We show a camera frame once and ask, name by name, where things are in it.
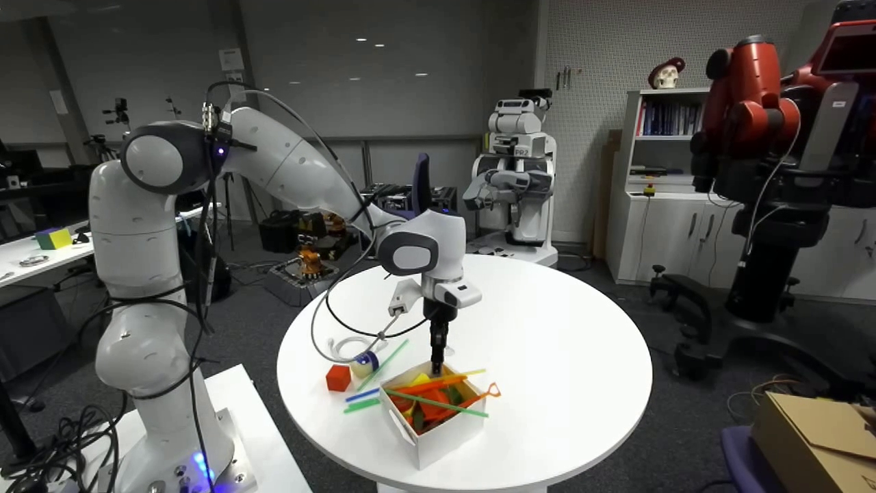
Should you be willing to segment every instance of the blue light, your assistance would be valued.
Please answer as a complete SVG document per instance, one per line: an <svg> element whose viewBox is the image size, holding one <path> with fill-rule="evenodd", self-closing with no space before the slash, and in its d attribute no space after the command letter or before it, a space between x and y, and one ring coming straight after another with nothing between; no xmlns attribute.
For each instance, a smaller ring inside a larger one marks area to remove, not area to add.
<svg viewBox="0 0 876 493"><path fill-rule="evenodd" d="M193 464L200 477L207 477L207 460L201 457L201 451L193 453Z"/></svg>

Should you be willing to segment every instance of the floor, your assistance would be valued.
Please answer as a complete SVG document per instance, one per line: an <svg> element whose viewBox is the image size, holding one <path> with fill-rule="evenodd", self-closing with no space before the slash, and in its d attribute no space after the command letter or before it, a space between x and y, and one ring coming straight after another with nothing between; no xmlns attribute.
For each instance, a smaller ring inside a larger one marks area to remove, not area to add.
<svg viewBox="0 0 876 493"><path fill-rule="evenodd" d="M267 273L285 256L259 252L254 229L238 225L236 249L225 241L225 259L233 271L233 294L210 308L217 330L201 341L204 373L210 374L233 363L247 366L314 493L371 493L375 483L368 479L348 474L308 447L281 408L274 362L285 329L300 308L300 297ZM616 453L549 489L692 493L707 482L726 479L719 427L750 420L757 405L754 388L794 373L770 355L753 352L726 362L722 373L712 379L676 378L670 352L679 341L679 323L670 311L652 300L642 286L616 286L604 264L581 253L581 245L567 245L559 267L609 294L639 326L653 357L653 390L639 427ZM56 300L70 326L80 326L103 304L103 292L92 277L77 277L63 285ZM117 393L99 384L88 362L95 340L99 323L88 323L80 330L80 344L17 379L17 390L35 390L47 403L44 411L25 412L25 423L37 442L55 433L59 416L77 416L84 405L99 405L106 412L117 408Z"/></svg>

